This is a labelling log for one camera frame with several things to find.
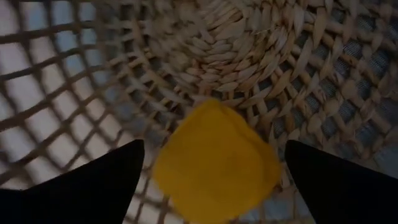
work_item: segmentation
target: wicker basket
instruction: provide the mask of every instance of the wicker basket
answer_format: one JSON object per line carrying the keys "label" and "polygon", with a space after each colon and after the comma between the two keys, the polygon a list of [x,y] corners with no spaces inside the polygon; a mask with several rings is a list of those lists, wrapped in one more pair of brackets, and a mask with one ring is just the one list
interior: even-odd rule
{"label": "wicker basket", "polygon": [[[208,97],[236,108],[281,163],[299,139],[378,169],[373,155],[397,141],[392,1],[2,0],[0,12],[3,187],[38,184],[132,136],[154,155]],[[148,160],[126,223],[183,222]],[[274,197],[289,214],[260,205],[255,220],[310,220],[287,170]]]}

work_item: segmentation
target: yellow fabric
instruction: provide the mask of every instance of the yellow fabric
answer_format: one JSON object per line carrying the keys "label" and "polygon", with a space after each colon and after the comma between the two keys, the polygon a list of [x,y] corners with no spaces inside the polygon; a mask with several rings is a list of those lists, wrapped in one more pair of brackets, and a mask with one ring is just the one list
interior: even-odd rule
{"label": "yellow fabric", "polygon": [[279,181],[280,165],[240,115],[208,100],[171,135],[153,175],[185,219],[220,223],[264,200]]}

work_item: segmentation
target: woven basket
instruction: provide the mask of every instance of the woven basket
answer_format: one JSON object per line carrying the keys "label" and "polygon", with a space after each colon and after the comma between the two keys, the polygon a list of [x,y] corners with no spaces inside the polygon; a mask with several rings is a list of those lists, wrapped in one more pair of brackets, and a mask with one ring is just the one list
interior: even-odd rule
{"label": "woven basket", "polygon": [[[299,139],[378,169],[373,155],[398,137],[392,4],[2,0],[0,185],[38,184],[132,136],[155,155],[208,97],[241,113],[283,165]],[[149,169],[126,223],[183,222]],[[255,220],[309,222],[287,170],[274,196],[289,214],[260,205]]]}

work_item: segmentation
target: basket weave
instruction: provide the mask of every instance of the basket weave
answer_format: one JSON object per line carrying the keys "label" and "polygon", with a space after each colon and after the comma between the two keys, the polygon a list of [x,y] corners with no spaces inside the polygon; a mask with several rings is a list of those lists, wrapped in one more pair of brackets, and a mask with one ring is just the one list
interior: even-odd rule
{"label": "basket weave", "polygon": [[[28,29],[25,16],[31,2],[42,8],[44,27]],[[68,6],[65,11],[71,21],[57,22],[54,10],[60,2]],[[90,154],[89,144],[94,138],[102,139],[105,152],[128,141],[128,134],[159,147],[208,97],[236,108],[277,150],[282,163],[288,139],[369,161],[398,137],[397,110],[385,109],[398,101],[398,10],[392,1],[9,0],[2,4],[11,9],[16,28],[0,30],[0,46],[17,45],[27,65],[16,70],[0,67],[1,106],[9,112],[1,114],[0,121],[0,168],[5,167],[0,185],[15,179],[25,187],[39,183],[30,166],[38,159],[57,174],[78,166],[77,161],[92,160],[96,156]],[[88,5],[95,16],[84,19]],[[88,30],[96,33],[90,43],[83,41]],[[76,37],[76,46],[66,50],[58,36],[65,31]],[[34,43],[43,37],[54,55],[39,60]],[[91,62],[93,50],[102,56],[100,63]],[[82,71],[73,71],[66,62],[75,55]],[[55,72],[46,70],[50,66],[63,80],[58,87],[46,81]],[[12,88],[13,82],[26,77],[43,96],[29,106],[21,105],[15,94],[19,90]],[[81,80],[86,81],[84,90],[92,89],[86,96],[76,87]],[[66,93],[76,105],[67,116],[56,103]],[[103,103],[101,113],[90,108],[93,102]],[[31,122],[43,111],[57,121],[46,134],[35,127],[43,124]],[[115,131],[104,124],[107,119],[113,120]],[[82,137],[76,123],[85,123],[90,131]],[[3,133],[13,129],[22,131],[32,145],[17,159],[12,157],[14,149],[4,143]],[[64,164],[51,153],[52,144],[62,136],[77,147]],[[158,223],[176,215],[167,197],[154,200],[146,195],[150,184],[146,178],[134,196],[139,199],[138,210],[127,213],[126,223],[147,222],[140,217],[146,205],[159,209]],[[275,194],[293,201],[287,222],[309,220],[298,215],[296,189],[287,171]],[[260,220],[268,219],[262,206],[259,211]]]}

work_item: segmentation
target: yellow felt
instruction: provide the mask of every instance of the yellow felt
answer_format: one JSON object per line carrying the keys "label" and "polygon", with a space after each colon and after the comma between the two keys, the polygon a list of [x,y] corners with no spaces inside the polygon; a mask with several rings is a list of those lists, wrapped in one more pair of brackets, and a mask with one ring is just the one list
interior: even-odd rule
{"label": "yellow felt", "polygon": [[220,223],[264,200],[279,181],[280,165],[240,115],[208,100],[171,135],[153,175],[185,219]]}

